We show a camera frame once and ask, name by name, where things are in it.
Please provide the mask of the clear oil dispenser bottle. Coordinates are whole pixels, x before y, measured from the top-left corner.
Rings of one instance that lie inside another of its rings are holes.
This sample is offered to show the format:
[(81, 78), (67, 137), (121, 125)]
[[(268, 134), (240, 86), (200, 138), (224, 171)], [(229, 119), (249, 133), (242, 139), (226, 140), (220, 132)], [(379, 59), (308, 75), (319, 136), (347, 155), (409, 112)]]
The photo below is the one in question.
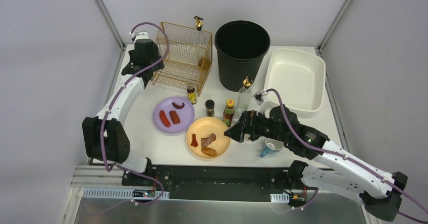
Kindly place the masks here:
[(251, 87), (253, 85), (252, 79), (246, 76), (243, 80), (243, 86), (239, 89), (238, 103), (236, 106), (236, 113), (241, 114), (244, 110), (249, 107), (249, 102), (252, 97)]

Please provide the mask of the gold wire basket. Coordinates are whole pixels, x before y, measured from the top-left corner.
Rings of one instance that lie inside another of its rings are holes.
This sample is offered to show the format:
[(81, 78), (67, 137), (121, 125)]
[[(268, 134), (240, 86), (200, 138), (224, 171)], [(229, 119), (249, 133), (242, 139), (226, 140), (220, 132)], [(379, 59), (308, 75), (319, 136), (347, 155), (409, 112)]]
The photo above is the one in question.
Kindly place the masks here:
[(169, 49), (169, 52), (166, 58), (163, 59), (164, 69), (154, 73), (151, 80), (152, 84), (164, 84), (185, 90), (187, 82), (192, 82), (195, 86), (196, 94), (200, 95), (212, 67), (213, 34), (203, 30), (211, 35), (211, 65), (208, 70), (202, 70), (194, 60), (193, 38), (196, 29), (169, 22), (161, 22), (160, 27), (167, 37), (159, 31), (156, 36), (156, 44), (161, 54), (164, 54), (167, 49)]

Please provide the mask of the brown oil dispenser bottle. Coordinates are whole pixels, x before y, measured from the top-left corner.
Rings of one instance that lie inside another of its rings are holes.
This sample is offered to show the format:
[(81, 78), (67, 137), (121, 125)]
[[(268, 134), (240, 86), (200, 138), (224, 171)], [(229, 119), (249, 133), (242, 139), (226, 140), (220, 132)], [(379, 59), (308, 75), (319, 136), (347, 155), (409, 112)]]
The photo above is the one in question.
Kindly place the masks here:
[(208, 70), (211, 65), (211, 45), (210, 45), (210, 33), (205, 33), (202, 30), (203, 19), (199, 16), (194, 16), (195, 29), (193, 43), (194, 43), (194, 60), (202, 70)]

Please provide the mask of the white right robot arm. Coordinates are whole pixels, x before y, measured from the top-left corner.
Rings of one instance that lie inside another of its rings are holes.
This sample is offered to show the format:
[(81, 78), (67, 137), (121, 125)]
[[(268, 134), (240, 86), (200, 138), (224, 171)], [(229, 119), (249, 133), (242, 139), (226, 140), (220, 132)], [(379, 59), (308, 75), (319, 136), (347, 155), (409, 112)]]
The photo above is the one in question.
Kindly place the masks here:
[[(393, 221), (397, 216), (407, 176), (401, 172), (384, 172), (367, 163), (356, 164), (357, 158), (334, 143), (326, 134), (303, 125), (297, 115), (280, 106), (272, 108), (266, 117), (255, 110), (244, 111), (238, 122), (224, 132), (236, 142), (260, 137), (284, 144), (296, 156), (321, 163), (331, 171), (323, 171), (304, 161), (294, 160), (286, 172), (293, 187), (314, 187), (349, 198), (371, 215)], [(399, 190), (387, 184), (391, 181)]]

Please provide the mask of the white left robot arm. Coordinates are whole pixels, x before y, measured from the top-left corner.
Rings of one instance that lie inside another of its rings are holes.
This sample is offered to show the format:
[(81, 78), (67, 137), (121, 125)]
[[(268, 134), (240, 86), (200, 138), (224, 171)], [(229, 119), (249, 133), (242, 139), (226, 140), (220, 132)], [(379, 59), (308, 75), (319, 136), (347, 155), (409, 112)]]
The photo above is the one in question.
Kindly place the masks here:
[(143, 173), (148, 158), (131, 149), (123, 124), (137, 96), (154, 72), (164, 66), (158, 46), (142, 36), (135, 39), (129, 57), (129, 63), (122, 69), (119, 88), (96, 116), (83, 120), (82, 130), (88, 157)]

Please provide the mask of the orange fried patty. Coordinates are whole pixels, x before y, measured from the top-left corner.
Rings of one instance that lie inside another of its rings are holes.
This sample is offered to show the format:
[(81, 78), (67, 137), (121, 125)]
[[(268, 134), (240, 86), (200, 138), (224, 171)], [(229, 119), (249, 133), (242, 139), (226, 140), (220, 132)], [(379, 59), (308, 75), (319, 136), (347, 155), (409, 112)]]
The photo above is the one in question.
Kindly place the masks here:
[(207, 156), (211, 156), (211, 157), (217, 156), (217, 151), (209, 147), (202, 148), (201, 152)]

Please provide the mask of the small black spice jar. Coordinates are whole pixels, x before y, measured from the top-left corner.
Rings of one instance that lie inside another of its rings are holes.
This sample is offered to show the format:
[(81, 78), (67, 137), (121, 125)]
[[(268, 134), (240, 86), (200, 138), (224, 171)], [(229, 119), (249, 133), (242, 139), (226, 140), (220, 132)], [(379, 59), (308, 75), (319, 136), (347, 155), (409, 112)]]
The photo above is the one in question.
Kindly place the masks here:
[(215, 116), (215, 102), (212, 99), (209, 99), (205, 102), (205, 109), (207, 117)]

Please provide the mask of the red chicken drumstick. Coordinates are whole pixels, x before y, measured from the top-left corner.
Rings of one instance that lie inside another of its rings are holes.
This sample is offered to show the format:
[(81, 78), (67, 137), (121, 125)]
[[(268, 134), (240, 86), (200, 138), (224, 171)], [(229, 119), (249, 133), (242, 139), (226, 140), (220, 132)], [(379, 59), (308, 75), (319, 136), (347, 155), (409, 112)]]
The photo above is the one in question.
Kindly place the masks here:
[(197, 147), (198, 146), (198, 142), (197, 142), (195, 134), (192, 134), (192, 141), (191, 141), (190, 146), (192, 146), (192, 147)]

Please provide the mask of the small yellow label bottle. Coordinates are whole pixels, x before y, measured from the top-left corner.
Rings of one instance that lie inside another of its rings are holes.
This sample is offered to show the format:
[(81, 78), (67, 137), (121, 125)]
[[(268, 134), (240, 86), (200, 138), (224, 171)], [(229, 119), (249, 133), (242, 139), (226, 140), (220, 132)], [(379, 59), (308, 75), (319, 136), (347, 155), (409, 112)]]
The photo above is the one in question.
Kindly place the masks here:
[(197, 103), (197, 92), (195, 89), (195, 86), (192, 82), (187, 82), (187, 97), (188, 100), (190, 101), (191, 104), (196, 104)]

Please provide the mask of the brown sausage piece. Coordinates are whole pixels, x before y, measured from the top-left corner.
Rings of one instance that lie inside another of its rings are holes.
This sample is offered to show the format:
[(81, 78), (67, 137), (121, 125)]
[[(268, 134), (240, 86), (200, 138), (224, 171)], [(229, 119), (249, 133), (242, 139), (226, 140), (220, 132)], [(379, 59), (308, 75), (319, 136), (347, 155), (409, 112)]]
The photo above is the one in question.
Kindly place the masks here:
[(170, 118), (171, 118), (174, 125), (177, 125), (181, 122), (181, 120), (180, 120), (180, 118), (179, 118), (179, 116), (175, 110), (169, 111), (169, 115), (170, 115)]

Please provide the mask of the white square tub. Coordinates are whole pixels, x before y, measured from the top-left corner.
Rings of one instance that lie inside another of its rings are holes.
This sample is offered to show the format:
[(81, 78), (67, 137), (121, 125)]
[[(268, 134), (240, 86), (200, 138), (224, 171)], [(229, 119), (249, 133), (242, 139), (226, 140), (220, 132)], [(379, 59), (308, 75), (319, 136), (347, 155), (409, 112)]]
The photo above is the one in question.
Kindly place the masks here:
[(325, 80), (326, 64), (321, 57), (278, 48), (271, 55), (264, 89), (277, 90), (283, 104), (292, 112), (310, 115), (322, 107)]

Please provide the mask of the purple plate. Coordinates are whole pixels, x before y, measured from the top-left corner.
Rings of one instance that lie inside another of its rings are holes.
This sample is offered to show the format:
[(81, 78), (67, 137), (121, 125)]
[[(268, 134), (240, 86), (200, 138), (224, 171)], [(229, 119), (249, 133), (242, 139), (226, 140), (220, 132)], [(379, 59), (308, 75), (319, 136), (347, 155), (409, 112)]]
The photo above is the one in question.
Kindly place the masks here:
[(193, 123), (193, 105), (182, 97), (169, 97), (156, 105), (152, 112), (154, 125), (165, 134), (176, 135), (186, 131)]

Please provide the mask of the red sausage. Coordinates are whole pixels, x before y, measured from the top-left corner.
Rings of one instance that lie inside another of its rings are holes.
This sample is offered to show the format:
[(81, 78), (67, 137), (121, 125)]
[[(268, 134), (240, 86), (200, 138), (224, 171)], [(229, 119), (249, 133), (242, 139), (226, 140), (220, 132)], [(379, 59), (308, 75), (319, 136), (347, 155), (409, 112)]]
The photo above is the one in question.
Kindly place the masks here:
[(167, 128), (170, 128), (170, 127), (171, 127), (171, 122), (169, 121), (169, 119), (168, 119), (168, 117), (167, 117), (167, 114), (166, 114), (166, 112), (165, 112), (164, 110), (161, 110), (161, 111), (159, 112), (159, 118), (160, 118), (160, 120), (161, 120), (162, 124), (163, 124), (165, 127), (167, 127)]

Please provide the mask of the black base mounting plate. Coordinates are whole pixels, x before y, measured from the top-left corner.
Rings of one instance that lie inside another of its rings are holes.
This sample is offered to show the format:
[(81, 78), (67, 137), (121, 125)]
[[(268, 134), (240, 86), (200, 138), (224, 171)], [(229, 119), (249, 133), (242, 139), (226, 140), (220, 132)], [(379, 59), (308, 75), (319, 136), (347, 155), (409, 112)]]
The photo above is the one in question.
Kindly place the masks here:
[(150, 164), (145, 179), (123, 174), (123, 186), (162, 188), (171, 199), (268, 202), (272, 194), (300, 194), (304, 185), (286, 167), (223, 167)]

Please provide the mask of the black ribbed trash bin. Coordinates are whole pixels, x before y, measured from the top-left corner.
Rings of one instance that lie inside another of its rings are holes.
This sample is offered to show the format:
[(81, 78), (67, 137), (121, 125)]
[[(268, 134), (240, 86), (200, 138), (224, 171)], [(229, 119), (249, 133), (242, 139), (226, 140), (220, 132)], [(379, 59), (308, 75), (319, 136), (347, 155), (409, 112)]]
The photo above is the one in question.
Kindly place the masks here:
[(222, 25), (215, 33), (220, 83), (237, 92), (246, 77), (255, 80), (271, 44), (268, 32), (244, 20)]

